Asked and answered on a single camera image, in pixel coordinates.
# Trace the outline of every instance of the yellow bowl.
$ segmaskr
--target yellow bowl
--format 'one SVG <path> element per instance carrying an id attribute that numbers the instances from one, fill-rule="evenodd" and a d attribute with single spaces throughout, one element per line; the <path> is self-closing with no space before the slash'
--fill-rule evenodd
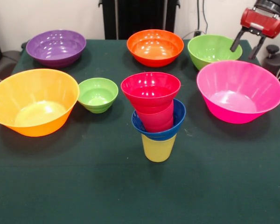
<path id="1" fill-rule="evenodd" d="M 145 156 L 152 162 L 163 162 L 169 158 L 176 134 L 165 141 L 155 141 L 141 134 Z"/>
<path id="2" fill-rule="evenodd" d="M 27 70 L 0 82 L 0 124 L 30 137 L 57 131 L 79 96 L 69 74 L 53 69 Z"/>

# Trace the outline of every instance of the yellow cup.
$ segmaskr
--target yellow cup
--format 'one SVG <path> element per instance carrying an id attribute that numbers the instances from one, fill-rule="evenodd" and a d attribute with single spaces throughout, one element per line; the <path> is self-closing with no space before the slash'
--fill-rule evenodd
<path id="1" fill-rule="evenodd" d="M 169 158 L 176 134 L 165 141 L 155 141 L 141 134 L 145 156 L 152 162 L 163 162 Z"/>

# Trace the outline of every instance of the small green bowl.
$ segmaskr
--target small green bowl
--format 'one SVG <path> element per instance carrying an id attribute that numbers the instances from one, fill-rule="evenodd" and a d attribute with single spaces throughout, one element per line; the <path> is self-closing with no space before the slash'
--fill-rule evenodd
<path id="1" fill-rule="evenodd" d="M 230 50 L 233 40 L 221 35 L 200 35 L 188 42 L 188 51 L 198 70 L 204 66 L 223 60 L 238 60 L 243 53 L 239 45 L 235 52 Z"/>
<path id="2" fill-rule="evenodd" d="M 118 86 L 107 78 L 90 78 L 79 84 L 78 102 L 92 113 L 109 109 L 118 95 Z"/>

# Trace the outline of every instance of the cup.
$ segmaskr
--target cup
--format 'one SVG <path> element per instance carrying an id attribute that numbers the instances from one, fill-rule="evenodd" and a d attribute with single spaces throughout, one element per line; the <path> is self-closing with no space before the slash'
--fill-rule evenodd
<path id="1" fill-rule="evenodd" d="M 159 113 L 145 114 L 136 111 L 143 126 L 148 132 L 156 133 L 166 131 L 173 126 L 173 100 L 169 107 Z"/>
<path id="2" fill-rule="evenodd" d="M 142 143 L 145 156 L 152 162 L 163 162 L 167 160 L 171 154 L 176 134 L 164 141 L 155 141 L 144 134 L 142 136 Z"/>

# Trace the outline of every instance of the plastic bowl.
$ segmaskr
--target plastic bowl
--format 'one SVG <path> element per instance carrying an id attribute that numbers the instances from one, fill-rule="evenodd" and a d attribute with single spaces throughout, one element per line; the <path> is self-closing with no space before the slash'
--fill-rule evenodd
<path id="1" fill-rule="evenodd" d="M 197 85 L 210 112 L 233 124 L 250 122 L 280 103 L 280 82 L 266 69 L 242 61 L 205 66 Z"/>
<path id="2" fill-rule="evenodd" d="M 149 114 L 168 108 L 181 82 L 168 73 L 142 72 L 124 79 L 120 87 L 137 111 Z"/>
<path id="3" fill-rule="evenodd" d="M 142 121 L 138 117 L 138 114 L 136 111 L 132 114 L 132 124 L 134 128 L 141 134 L 147 136 L 148 138 L 156 141 L 165 141 L 170 138 L 172 138 L 174 135 L 176 135 L 183 123 L 183 120 L 186 116 L 186 107 L 185 105 L 179 101 L 178 99 L 174 99 L 174 111 L 173 111 L 173 127 L 163 131 L 163 132 L 157 132 L 157 133 L 150 133 L 147 132 L 144 128 Z"/>
<path id="4" fill-rule="evenodd" d="M 153 114 L 137 112 L 145 129 L 148 132 L 162 132 L 173 126 L 173 100 L 168 108 Z"/>
<path id="5" fill-rule="evenodd" d="M 27 53 L 49 68 L 63 68 L 73 64 L 86 46 L 85 38 L 70 30 L 51 30 L 28 41 Z"/>
<path id="6" fill-rule="evenodd" d="M 109 109 L 118 95 L 117 85 L 107 78 L 90 78 L 79 84 L 79 103 L 92 113 Z"/>
<path id="7" fill-rule="evenodd" d="M 27 70 L 0 82 L 0 124 L 30 137 L 58 130 L 79 96 L 75 79 L 52 69 Z"/>
<path id="8" fill-rule="evenodd" d="M 235 52 L 230 50 L 233 40 L 220 35 L 200 35 L 188 42 L 188 51 L 193 64 L 198 70 L 205 65 L 223 61 L 238 60 L 242 53 L 239 45 Z"/>
<path id="9" fill-rule="evenodd" d="M 162 67 L 172 63 L 182 52 L 182 39 L 169 31 L 142 30 L 131 35 L 127 48 L 134 58 L 148 67 Z"/>

